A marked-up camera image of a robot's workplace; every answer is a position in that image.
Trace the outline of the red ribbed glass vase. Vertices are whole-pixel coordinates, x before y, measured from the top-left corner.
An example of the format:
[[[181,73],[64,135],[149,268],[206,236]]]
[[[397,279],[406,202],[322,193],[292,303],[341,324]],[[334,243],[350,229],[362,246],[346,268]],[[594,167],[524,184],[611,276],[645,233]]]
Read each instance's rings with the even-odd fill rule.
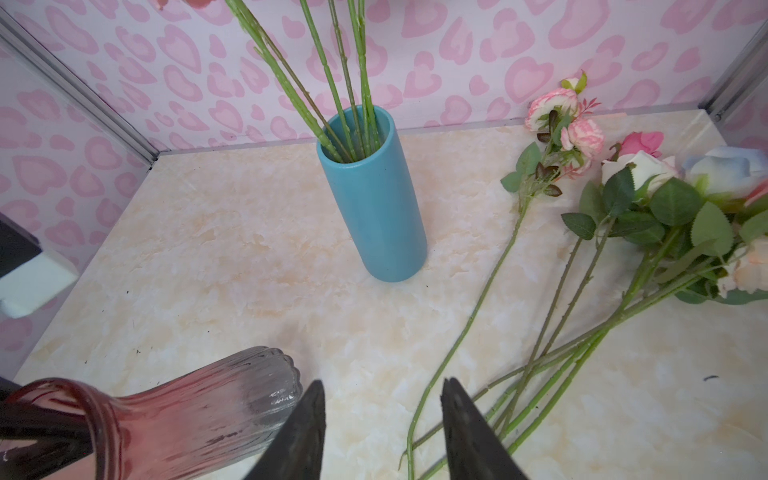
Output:
[[[293,359],[257,346],[129,396],[48,378],[7,402],[85,421],[93,452],[58,479],[194,479],[264,451],[302,393]]]

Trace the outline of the coral pink artificial rose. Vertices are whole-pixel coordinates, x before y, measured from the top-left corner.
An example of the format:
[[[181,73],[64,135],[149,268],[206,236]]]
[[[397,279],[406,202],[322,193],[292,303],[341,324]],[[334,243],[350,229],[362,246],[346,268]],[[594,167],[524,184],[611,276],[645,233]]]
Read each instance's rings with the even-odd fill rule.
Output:
[[[343,150],[344,155],[346,156],[346,159],[344,160],[345,163],[352,163],[354,160],[356,160],[356,150],[355,150],[355,144],[353,141],[353,137],[351,134],[351,131],[349,129],[349,126],[346,122],[346,117],[344,113],[343,104],[341,102],[336,82],[332,73],[332,70],[330,68],[330,65],[328,63],[327,55],[325,52],[325,48],[322,44],[322,41],[320,39],[319,32],[317,30],[317,27],[315,25],[311,8],[309,6],[309,3],[307,0],[300,0],[299,1],[300,6],[302,8],[302,12],[305,17],[305,21],[308,27],[308,30],[310,32],[310,35],[312,37],[312,40],[315,45],[315,49],[318,54],[318,58],[322,64],[323,71],[326,77],[326,81],[328,83],[328,86],[330,88],[330,92],[334,101],[334,105],[337,110],[338,119],[341,122],[342,132],[345,137],[344,141],[339,140],[339,146]]]

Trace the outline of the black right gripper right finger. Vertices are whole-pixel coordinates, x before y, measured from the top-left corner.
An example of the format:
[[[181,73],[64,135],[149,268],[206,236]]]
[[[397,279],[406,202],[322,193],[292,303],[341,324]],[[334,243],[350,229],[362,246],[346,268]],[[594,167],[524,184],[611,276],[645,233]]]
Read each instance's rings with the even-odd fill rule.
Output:
[[[451,480],[526,480],[464,387],[445,379],[440,396]]]

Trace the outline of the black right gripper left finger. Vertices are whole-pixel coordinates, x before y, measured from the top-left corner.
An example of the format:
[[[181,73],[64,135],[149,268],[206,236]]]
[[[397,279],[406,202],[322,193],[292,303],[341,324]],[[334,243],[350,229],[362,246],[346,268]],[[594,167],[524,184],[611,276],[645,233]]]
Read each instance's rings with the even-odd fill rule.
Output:
[[[314,380],[245,479],[319,479],[325,434],[325,389]]]

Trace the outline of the teal ceramic vase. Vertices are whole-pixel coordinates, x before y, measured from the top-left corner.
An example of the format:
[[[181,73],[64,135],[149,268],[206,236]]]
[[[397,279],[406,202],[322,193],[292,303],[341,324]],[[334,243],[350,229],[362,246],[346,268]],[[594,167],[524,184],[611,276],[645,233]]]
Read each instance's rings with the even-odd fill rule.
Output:
[[[394,119],[374,108],[381,147],[354,163],[316,152],[366,270],[384,282],[412,277],[427,258],[427,238]]]

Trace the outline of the magenta artificial rose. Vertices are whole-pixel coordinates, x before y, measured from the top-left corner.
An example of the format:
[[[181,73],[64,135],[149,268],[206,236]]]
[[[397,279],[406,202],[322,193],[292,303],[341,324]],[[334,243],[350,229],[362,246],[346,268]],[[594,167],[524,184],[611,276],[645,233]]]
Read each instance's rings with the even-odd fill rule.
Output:
[[[338,18],[338,14],[337,14],[337,10],[336,10],[335,1],[334,0],[329,0],[328,1],[328,6],[329,6],[331,21],[332,21],[332,25],[333,25],[333,29],[334,29],[336,46],[337,46],[337,50],[338,50],[338,54],[339,54],[340,64],[341,64],[341,68],[342,68],[342,72],[343,72],[343,76],[344,76],[345,87],[346,87],[347,95],[348,95],[348,98],[349,98],[350,109],[351,109],[352,118],[353,118],[353,124],[354,124],[354,128],[355,128],[354,133],[355,133],[356,147],[357,147],[357,157],[356,157],[356,159],[357,160],[363,160],[366,157],[366,155],[365,155],[364,138],[363,138],[363,135],[362,135],[362,127],[360,125],[360,120],[359,120],[359,116],[358,116],[358,108],[357,108],[357,105],[356,105],[356,102],[355,102],[355,95],[354,95],[354,89],[352,87],[351,76],[350,76],[350,72],[349,72],[349,69],[348,69],[348,57],[347,57],[346,52],[345,52],[343,35],[342,35],[341,26],[340,26],[340,23],[339,23],[339,18]]]

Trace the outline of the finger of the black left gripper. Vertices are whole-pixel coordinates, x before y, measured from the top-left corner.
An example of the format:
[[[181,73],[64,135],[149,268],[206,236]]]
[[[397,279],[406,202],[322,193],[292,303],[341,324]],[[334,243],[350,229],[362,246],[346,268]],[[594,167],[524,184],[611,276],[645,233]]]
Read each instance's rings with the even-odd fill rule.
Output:
[[[93,453],[84,417],[12,403],[20,386],[1,380],[1,477],[45,479]]]

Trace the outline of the pink carnation spray stem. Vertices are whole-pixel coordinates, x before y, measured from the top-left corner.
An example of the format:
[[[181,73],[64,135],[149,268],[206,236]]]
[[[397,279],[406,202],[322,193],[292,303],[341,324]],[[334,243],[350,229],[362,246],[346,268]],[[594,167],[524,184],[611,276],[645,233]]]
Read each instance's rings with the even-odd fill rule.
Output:
[[[351,154],[338,139],[338,136],[334,133],[327,133],[325,130],[328,127],[327,121],[319,112],[319,107],[311,99],[309,92],[298,79],[284,55],[245,2],[226,0],[225,3],[242,30],[254,42],[256,53],[268,65],[291,105],[320,142],[320,146],[337,163],[351,160]]]

